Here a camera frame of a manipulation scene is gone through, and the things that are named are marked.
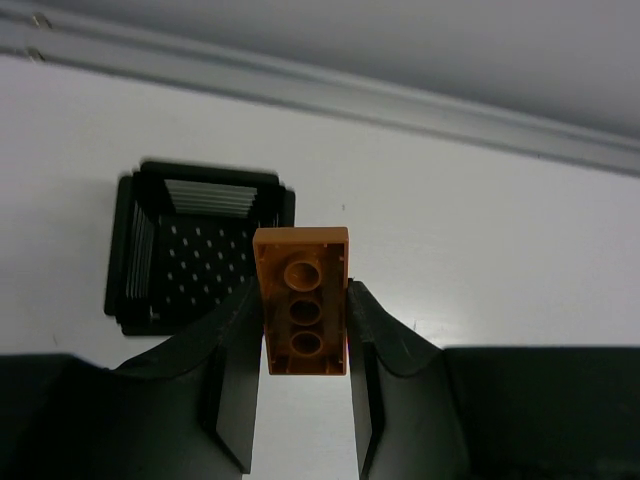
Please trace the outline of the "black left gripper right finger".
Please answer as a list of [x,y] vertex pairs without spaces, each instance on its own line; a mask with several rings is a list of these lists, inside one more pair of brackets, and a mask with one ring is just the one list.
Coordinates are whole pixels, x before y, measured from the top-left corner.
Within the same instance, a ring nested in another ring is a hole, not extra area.
[[347,290],[363,479],[635,479],[635,347],[439,348]]

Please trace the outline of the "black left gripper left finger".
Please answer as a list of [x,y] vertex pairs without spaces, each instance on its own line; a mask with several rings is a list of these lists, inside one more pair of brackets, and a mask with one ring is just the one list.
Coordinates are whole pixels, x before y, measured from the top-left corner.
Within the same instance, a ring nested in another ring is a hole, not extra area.
[[251,470],[262,342],[255,280],[115,369],[1,359],[5,479],[239,479]]

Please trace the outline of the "brown lego brick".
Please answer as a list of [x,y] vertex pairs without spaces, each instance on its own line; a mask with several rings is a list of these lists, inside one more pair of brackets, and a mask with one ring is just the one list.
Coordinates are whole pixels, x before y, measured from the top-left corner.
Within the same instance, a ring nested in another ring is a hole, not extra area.
[[253,251],[269,373],[344,375],[348,229],[259,228]]

